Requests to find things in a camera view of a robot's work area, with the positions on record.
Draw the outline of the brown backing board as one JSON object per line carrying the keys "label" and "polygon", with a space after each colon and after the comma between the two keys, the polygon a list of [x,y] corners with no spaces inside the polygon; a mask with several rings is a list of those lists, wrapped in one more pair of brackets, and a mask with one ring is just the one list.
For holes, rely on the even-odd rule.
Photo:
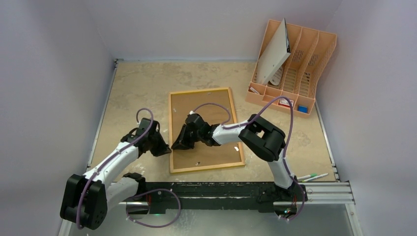
{"label": "brown backing board", "polygon": [[171,173],[245,165],[242,143],[212,137],[222,122],[237,122],[231,88],[171,92],[168,100]]}

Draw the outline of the yellow wooden picture frame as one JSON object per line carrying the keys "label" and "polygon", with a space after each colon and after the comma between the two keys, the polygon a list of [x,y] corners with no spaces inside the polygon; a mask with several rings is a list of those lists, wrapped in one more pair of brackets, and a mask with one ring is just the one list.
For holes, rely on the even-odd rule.
{"label": "yellow wooden picture frame", "polygon": [[[197,110],[204,121],[217,124],[226,121],[236,123],[237,116],[231,88],[209,88],[170,92],[169,144],[172,145],[190,111]],[[173,150],[170,154],[170,172],[184,173],[245,165],[243,144],[228,143],[208,147],[196,142],[189,150]]]}

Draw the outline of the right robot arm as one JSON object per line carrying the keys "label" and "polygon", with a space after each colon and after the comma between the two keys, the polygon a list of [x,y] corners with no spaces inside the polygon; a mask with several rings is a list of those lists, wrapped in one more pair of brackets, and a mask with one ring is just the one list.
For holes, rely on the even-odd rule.
{"label": "right robot arm", "polygon": [[185,119],[173,150],[193,149],[196,142],[208,147],[218,147],[228,143],[244,143],[258,158],[267,162],[274,179],[277,196],[290,199],[296,192],[295,175],[286,161],[285,133],[263,117],[253,114],[240,123],[212,124],[203,120],[195,112]]}

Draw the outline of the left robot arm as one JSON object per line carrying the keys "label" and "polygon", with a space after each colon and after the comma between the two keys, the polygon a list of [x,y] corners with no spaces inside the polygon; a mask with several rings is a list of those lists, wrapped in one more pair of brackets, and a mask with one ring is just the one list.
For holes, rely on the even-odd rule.
{"label": "left robot arm", "polygon": [[126,199],[141,201],[148,194],[146,179],[127,173],[115,179],[142,154],[158,157],[171,153],[159,131],[159,122],[143,118],[138,127],[123,136],[115,150],[96,167],[82,175],[73,174],[66,182],[60,217],[79,228],[97,229],[107,212]]}

